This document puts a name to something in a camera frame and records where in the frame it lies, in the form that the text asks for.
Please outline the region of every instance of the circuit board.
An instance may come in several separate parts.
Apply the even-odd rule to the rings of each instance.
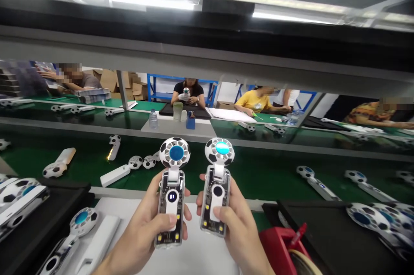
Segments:
[[[223,181],[216,180],[214,179],[214,166],[208,166],[204,185],[203,212],[201,214],[200,227],[203,231],[224,237],[226,235],[226,225],[221,221],[216,222],[210,219],[210,211],[213,211],[210,207],[213,194],[211,188],[215,184],[221,185],[224,189],[223,206],[228,206],[229,204],[230,172],[224,169]]]
[[[177,204],[177,224],[174,231],[166,231],[157,235],[155,239],[155,247],[174,246],[180,245],[182,242],[182,223],[183,223],[183,211],[184,211],[184,187],[185,179],[184,172],[179,171],[179,178],[177,183],[168,183],[168,170],[164,171],[161,181],[160,190],[160,202],[158,204],[158,213],[165,213],[166,211],[166,194],[169,190],[174,189],[178,191],[178,204]]]

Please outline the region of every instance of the black pad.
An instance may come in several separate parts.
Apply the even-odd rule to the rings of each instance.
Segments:
[[[92,205],[89,183],[39,179],[50,197],[0,243],[0,274],[35,275],[55,245],[70,232],[72,217]]]
[[[338,126],[330,122],[322,122],[319,118],[315,118],[312,116],[307,117],[303,121],[303,126],[310,127],[310,128],[328,129],[332,131],[351,131],[347,128],[343,128],[341,126]]]
[[[208,112],[200,107],[197,106],[183,106],[183,110],[185,111],[194,111],[195,118],[196,119],[205,119],[210,120],[211,116],[208,114]],[[173,107],[171,104],[167,103],[165,104],[164,108],[161,109],[160,115],[162,116],[172,116],[173,115]]]
[[[296,231],[307,230],[302,243],[324,275],[404,274],[408,263],[399,260],[377,234],[356,224],[347,214],[346,202],[277,201],[264,204],[271,224],[278,224],[277,210]]]

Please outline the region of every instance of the clear cup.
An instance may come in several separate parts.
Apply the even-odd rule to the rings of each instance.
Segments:
[[[172,105],[172,110],[173,110],[173,119],[176,122],[180,122],[181,121],[181,113],[182,113],[182,109],[183,109],[183,104],[182,102],[175,102]]]

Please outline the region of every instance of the plastic bottle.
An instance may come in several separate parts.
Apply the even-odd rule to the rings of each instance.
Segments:
[[[303,114],[302,110],[296,110],[293,113],[291,113],[289,116],[288,125],[296,125],[302,114]]]
[[[150,128],[151,129],[157,129],[158,128],[158,118],[157,118],[157,114],[155,113],[155,109],[151,109]]]

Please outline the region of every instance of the blue metal shelf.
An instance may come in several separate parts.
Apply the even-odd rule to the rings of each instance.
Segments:
[[[147,74],[147,83],[149,85],[148,86],[148,101],[152,101],[153,98],[154,98],[154,101],[156,101],[157,99],[171,100],[171,98],[173,97],[173,93],[157,92],[157,78],[173,79],[173,80],[179,80],[179,81],[184,81],[185,79],[183,77]],[[213,106],[214,98],[216,97],[218,81],[199,79],[198,82],[210,84],[209,89],[208,89],[208,95],[204,96],[204,100],[206,101],[207,107]]]

